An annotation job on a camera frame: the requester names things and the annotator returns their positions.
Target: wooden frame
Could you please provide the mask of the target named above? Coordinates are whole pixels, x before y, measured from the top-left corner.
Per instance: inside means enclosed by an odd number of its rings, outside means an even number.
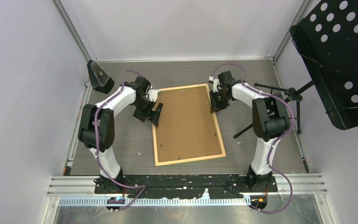
[[[207,95],[208,95],[208,99],[210,102],[210,96],[209,96],[209,85],[208,84],[197,84],[197,85],[188,85],[188,86],[180,86],[180,87],[172,87],[172,88],[165,88],[165,89],[160,89],[160,91],[169,91],[169,90],[178,90],[178,89],[187,89],[187,88],[194,88],[194,87],[201,87],[201,86],[205,86],[206,90],[207,90]],[[221,154],[217,154],[217,155],[209,155],[209,156],[201,156],[201,157],[196,157],[196,158],[189,158],[189,159],[182,159],[182,160],[174,160],[174,161],[165,161],[165,162],[159,162],[158,161],[158,146],[157,146],[157,136],[156,136],[156,127],[154,125],[152,125],[152,132],[153,132],[153,147],[154,147],[154,161],[156,166],[163,166],[163,165],[170,165],[170,164],[177,164],[177,163],[184,163],[184,162],[192,162],[192,161],[201,161],[201,160],[209,160],[209,159],[215,159],[215,158],[222,158],[222,157],[226,157],[226,151],[224,149],[224,145],[223,145],[223,139],[221,137],[221,133],[220,133],[220,128],[219,128],[219,123],[216,117],[216,113],[212,114],[213,117],[213,121],[214,121],[214,125],[216,128],[216,135],[218,137],[218,141],[220,144],[220,148],[221,148]]]

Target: tripod leg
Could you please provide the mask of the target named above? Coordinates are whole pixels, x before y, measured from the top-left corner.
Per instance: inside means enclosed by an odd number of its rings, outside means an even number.
[[[247,130],[249,130],[250,128],[253,127],[253,123],[250,124],[249,126],[245,127],[245,129],[243,129],[242,131],[238,132],[237,134],[234,135],[234,138],[238,138],[241,134],[245,133]]]
[[[300,101],[296,101],[296,108],[297,108],[297,134],[301,134],[301,127],[300,127]]]

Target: cork surface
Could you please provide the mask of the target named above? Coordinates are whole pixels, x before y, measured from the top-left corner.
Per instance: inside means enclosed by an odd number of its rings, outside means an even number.
[[[153,128],[156,165],[225,157],[208,84],[161,89],[159,125]]]

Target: robotic arm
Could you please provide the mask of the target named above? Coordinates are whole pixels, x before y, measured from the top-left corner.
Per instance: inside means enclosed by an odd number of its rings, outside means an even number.
[[[159,103],[156,110],[153,108],[156,104],[158,90],[151,90],[150,82],[144,77],[137,77],[135,82],[125,82],[124,87],[120,88],[113,95],[117,95],[111,101],[109,96],[106,100],[96,104],[87,104],[83,108],[80,121],[78,138],[84,145],[90,149],[96,157],[96,133],[94,128],[94,116],[97,108],[102,104],[101,111],[98,114],[99,121],[99,145],[100,153],[98,155],[101,165],[105,171],[113,178],[120,181],[122,173],[119,164],[113,153],[112,144],[115,138],[114,118],[127,106],[135,105],[133,114],[138,120],[145,122],[150,120],[152,124],[158,126],[162,103]],[[103,170],[100,171],[101,178],[108,179]]]
[[[260,189],[271,181],[272,170],[267,163],[272,163],[277,143],[273,142],[289,128],[289,118],[285,106],[274,98],[262,95],[262,91],[253,91],[249,84],[235,81],[230,71],[218,75],[217,79],[209,77],[213,90],[209,92],[211,113],[226,109],[229,100],[240,100],[252,108],[253,130],[257,136],[255,158],[248,170],[248,187]]]

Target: black perforated panel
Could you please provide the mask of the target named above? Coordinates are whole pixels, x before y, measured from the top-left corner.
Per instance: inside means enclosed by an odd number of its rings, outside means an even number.
[[[322,0],[290,33],[333,125],[358,126],[358,0]]]

